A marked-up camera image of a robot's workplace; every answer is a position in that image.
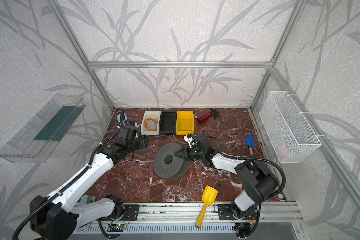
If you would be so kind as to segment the pink object in basket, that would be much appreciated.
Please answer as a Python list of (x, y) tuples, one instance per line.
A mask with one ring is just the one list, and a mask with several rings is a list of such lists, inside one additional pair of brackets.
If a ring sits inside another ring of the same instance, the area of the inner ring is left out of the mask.
[(293, 155), (293, 153), (289, 150), (289, 148), (285, 145), (279, 146), (277, 148), (278, 153), (283, 157), (283, 158), (287, 158), (290, 159)]

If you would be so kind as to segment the white plastic bin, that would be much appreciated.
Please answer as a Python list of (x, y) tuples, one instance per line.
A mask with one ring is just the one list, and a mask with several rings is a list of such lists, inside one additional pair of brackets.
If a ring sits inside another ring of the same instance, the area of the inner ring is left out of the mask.
[(161, 111), (144, 112), (144, 116), (141, 124), (142, 135), (158, 136), (160, 118), (161, 118)]

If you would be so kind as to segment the black plastic bin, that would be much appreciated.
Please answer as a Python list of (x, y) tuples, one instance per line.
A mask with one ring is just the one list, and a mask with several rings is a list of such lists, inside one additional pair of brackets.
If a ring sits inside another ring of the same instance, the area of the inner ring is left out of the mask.
[(170, 136), (176, 134), (177, 112), (161, 112), (159, 135)]

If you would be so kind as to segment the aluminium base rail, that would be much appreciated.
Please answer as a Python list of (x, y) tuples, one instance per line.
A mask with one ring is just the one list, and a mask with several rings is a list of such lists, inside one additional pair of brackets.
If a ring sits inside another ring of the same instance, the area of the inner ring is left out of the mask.
[(215, 203), (207, 207), (201, 227), (196, 221), (202, 210), (202, 202), (126, 204), (122, 217), (102, 218), (91, 222), (81, 234), (173, 234), (173, 233), (233, 233), (237, 228), (254, 227), (257, 221), (264, 223), (303, 222), (295, 202), (264, 202), (260, 210), (250, 208), (242, 217), (234, 217), (229, 203)]

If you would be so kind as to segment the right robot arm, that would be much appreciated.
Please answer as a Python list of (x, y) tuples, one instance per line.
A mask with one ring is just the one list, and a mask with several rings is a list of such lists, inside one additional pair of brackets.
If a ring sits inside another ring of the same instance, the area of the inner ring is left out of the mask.
[(282, 192), (286, 185), (286, 174), (273, 161), (263, 159), (250, 150), (248, 157), (223, 153), (219, 140), (205, 134), (187, 135), (188, 146), (180, 148), (174, 155), (187, 161), (201, 161), (207, 167), (224, 170), (238, 176), (243, 191), (231, 201), (234, 218), (243, 219), (254, 209), (260, 213), (260, 205)]

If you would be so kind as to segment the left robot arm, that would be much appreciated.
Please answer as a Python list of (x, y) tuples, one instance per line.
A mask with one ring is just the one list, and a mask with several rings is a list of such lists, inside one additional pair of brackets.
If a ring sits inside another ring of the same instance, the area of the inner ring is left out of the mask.
[(149, 146), (147, 135), (137, 136), (137, 127), (122, 125), (114, 134), (114, 142), (99, 144), (91, 153), (89, 162), (62, 186), (46, 197), (37, 196), (30, 203), (30, 214), (14, 231), (12, 238), (30, 228), (43, 240), (66, 240), (72, 233), (94, 220), (120, 218), (125, 209), (123, 201), (115, 196), (75, 207), (84, 193), (108, 170), (130, 153)]

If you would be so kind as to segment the clear plastic wall tray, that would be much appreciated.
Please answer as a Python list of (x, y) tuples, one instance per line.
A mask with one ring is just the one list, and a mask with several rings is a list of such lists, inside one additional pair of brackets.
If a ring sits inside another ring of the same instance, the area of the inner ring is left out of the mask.
[(0, 157), (11, 163), (44, 163), (85, 107), (82, 97), (55, 94), (0, 149)]

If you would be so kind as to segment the grey cable spool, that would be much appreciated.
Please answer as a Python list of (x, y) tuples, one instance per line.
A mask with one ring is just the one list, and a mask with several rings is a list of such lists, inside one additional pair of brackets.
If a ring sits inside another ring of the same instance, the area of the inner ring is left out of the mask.
[(167, 180), (177, 180), (187, 171), (188, 165), (174, 165), (174, 153), (182, 147), (176, 143), (168, 143), (162, 146), (154, 158), (155, 173)]

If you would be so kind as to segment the red black spray bottle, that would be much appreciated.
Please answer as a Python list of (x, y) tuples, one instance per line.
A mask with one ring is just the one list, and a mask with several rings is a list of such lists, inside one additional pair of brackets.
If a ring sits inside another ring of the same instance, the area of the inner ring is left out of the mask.
[(216, 120), (216, 118), (220, 116), (220, 113), (216, 109), (210, 108), (209, 112), (197, 117), (197, 122), (202, 123), (203, 121), (210, 118), (211, 116), (213, 116), (214, 119)]

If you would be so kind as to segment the yellow plastic bin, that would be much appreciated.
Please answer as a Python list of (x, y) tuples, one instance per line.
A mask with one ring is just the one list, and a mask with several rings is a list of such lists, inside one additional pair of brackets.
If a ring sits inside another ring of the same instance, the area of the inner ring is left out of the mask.
[(193, 135), (195, 129), (194, 119), (194, 112), (192, 111), (177, 111), (176, 135)]

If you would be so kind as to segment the yellow toy shovel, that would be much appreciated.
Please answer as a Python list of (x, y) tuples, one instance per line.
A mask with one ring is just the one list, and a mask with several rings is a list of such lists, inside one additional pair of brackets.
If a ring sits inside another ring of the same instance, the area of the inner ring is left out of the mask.
[(210, 186), (205, 187), (203, 195), (202, 195), (202, 200), (203, 200), (204, 205), (203, 205), (203, 208), (202, 208), (202, 210), (198, 216), (198, 219), (196, 221), (196, 224), (195, 224), (196, 228), (198, 228), (198, 229), (201, 228), (207, 207), (212, 205), (215, 202), (217, 195), (218, 195), (218, 191), (216, 189), (214, 189)]

